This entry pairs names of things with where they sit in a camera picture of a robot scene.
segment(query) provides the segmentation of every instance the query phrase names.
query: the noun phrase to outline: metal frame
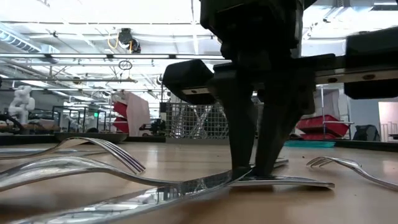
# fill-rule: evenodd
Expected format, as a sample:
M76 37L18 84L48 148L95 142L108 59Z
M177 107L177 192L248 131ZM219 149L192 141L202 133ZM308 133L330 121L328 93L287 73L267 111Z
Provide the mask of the metal frame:
M192 54L15 54L0 53L0 58L69 58L69 59L201 59L224 60L221 55L192 55Z
M347 124L348 125L348 134L349 140L351 140L351 125L354 124L350 121L351 116L349 115L349 97L347 96L347 113L348 113L348 121L325 121L325 102L323 99L323 85L320 86L321 89L321 105L322 105L322 126L323 126L323 138L326 139L326 124L335 123L335 124Z
M81 106L76 106L76 105L75 106L53 106L52 107L52 119L54 119L54 113L55 113L55 110L57 108L60 108L62 110L69 110L69 116L72 114L72 111L77 111L78 112L77 124L79 125L80 124L80 115L81 115L81 112L83 112L83 124L82 124L82 129L83 130L82 131L85 130L86 113L90 113L90 112L98 113L97 122L96 122L97 130L99 130L98 126L99 126L99 123L100 123L100 119L99 119L100 113L104 113L105 120L106 120L106 111L105 110L101 110L101 109L93 110L93 109L89 109L87 107L84 107L83 110L73 109L75 107L84 107L84 105L81 105ZM61 122L61 119L58 119L58 126L60 126L60 122ZM67 129L68 132L69 132L69 129L70 129L70 121L68 121L68 129ZM104 122L104 129L103 130L104 131L106 130L106 122Z
M322 125L323 136L326 135L327 123L354 124L350 121L325 121L323 87L321 87L322 101ZM258 114L261 114L263 104L255 104ZM215 116L217 122L212 122L211 117ZM257 131L259 132L259 120L257 120ZM228 139L228 122L219 104L215 105L189 105L188 103L166 103L166 131L169 138L188 138L188 139ZM216 134L215 129L223 129L220 134Z

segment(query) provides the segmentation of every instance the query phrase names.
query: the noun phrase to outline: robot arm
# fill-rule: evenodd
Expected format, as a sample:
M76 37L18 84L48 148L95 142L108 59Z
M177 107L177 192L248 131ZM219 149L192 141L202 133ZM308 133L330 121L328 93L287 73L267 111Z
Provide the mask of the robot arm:
M215 65L214 73L200 60L179 62L166 68L163 84L175 96L194 105L216 101L223 105L229 126L233 170L250 169L257 120L251 101L253 90L257 90L264 102L253 172L260 176L271 173L298 120L314 112L316 83L344 82L346 94L356 99L398 95L395 88L398 72L383 73L380 69L383 64L398 70L394 61L398 53L381 57L377 54L383 51L382 47L366 48L369 48L367 42L378 39L384 45L389 41L392 46L389 49L398 49L393 38L398 35L398 27L348 37L345 57L300 58L303 11L314 2L201 0L200 24L221 40L221 54L232 63ZM369 69L370 65L374 66L373 70ZM335 72L340 68L346 74ZM369 91L377 86L378 91Z
M11 102L8 112L11 116L20 114L21 124L27 123L28 111L35 108L35 100L30 97L32 87L30 86L19 86L14 92L14 99Z

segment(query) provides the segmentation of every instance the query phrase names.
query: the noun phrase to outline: ceiling light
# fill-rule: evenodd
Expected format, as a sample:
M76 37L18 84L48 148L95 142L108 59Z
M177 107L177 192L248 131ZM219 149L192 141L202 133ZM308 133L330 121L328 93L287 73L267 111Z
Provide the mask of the ceiling light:
M85 96L72 96L73 98L76 98L78 100L83 100L83 101L93 101L94 99L90 97L85 97Z
M221 55L176 55L177 59L225 60Z
M396 6L396 2L375 2L375 6Z
M82 105L94 104L94 105L109 105L107 102L75 102Z
M84 107L75 107L75 106L70 106L71 109L73 110L84 110Z
M168 59L169 55L145 55L145 54L131 54L131 55L113 55L114 58L136 58L136 59Z
M105 54L52 54L53 58L107 58Z
M54 93L60 95L60 96L69 96L68 94L62 93L60 91L54 91Z
M49 85L49 84L41 82L41 81L21 81L21 82L30 84L33 86L39 86L39 87L51 87L52 86L52 85Z
M81 89L81 91L100 91L102 89Z
M2 58L45 58L44 54L0 54Z
M43 88L32 88L32 90L43 91Z
M53 88L49 88L48 90L50 91L78 91L79 89L68 89L68 88L64 88L64 89L53 89Z

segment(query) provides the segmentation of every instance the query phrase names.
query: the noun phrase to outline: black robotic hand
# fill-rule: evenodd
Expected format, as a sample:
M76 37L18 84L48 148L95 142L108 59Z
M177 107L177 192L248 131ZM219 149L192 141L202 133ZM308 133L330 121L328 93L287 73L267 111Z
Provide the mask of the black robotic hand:
M256 175L271 173L296 122L315 111L313 72L285 69L270 75L300 56L303 10L313 2L201 0L200 23L221 40L221 54L232 63L215 65L212 74L202 61L192 60L169 65L164 73L163 84L182 100L202 105L217 99L223 105L233 169L250 169L257 129L253 90L264 100Z

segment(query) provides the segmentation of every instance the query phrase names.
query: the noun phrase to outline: wooden table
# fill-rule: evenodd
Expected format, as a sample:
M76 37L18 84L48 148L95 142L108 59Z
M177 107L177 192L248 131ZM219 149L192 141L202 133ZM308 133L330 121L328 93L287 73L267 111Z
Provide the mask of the wooden table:
M32 145L31 148L50 146L52 144ZM125 143L120 146L145 164L145 177L188 180L217 174L230 167L228 146L159 143ZM96 148L83 145L75 149ZM192 201L120 223L397 223L398 192L369 182L352 170L336 164L322 169L305 167L310 159L318 156L354 159L362 163L369 173L398 183L397 153L290 147L283 149L280 156L288 158L290 163L288 167L278 169L276 174L330 181L336 184L336 188L309 190L303 187L278 186L257 190L227 190L218 198ZM110 155L101 154L91 158L125 169ZM27 161L1 161L0 169L6 170ZM0 223L89 205L148 188L151 187L108 174L83 174L46 180L1 192Z

